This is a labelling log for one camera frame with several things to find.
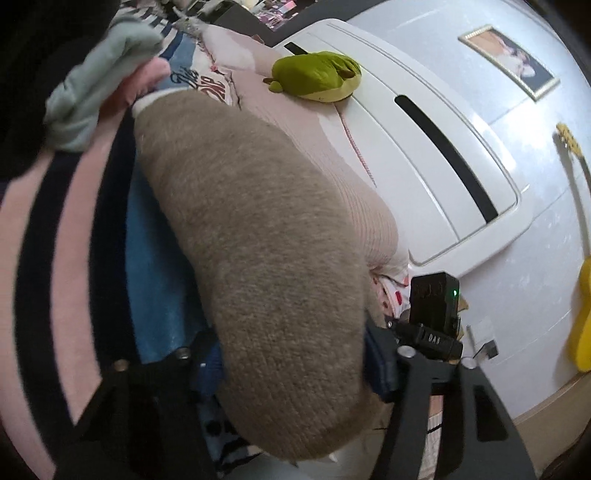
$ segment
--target blue cloth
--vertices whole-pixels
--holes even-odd
[[[181,252],[139,165],[127,210],[126,272],[143,363],[162,360],[207,328],[193,269]]]
[[[170,57],[167,58],[168,63],[170,65],[170,71],[171,72],[182,72],[183,69],[190,70],[193,67],[193,54],[195,53],[195,48],[197,48],[197,44],[195,43],[195,40],[193,38],[189,37],[188,35],[183,34],[182,39],[178,42],[178,46],[172,52]],[[167,55],[169,54],[167,52],[167,50],[169,50],[169,49],[170,49],[170,46],[160,55],[160,57],[166,58]],[[164,90],[166,88],[178,88],[179,83],[178,83],[178,81],[175,81],[175,79],[176,79],[175,75],[169,75],[168,78],[165,78],[164,80],[162,80],[158,84],[157,90]]]

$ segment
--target picture frame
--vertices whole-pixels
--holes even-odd
[[[510,77],[532,99],[539,100],[560,83],[545,65],[492,25],[458,39]]]

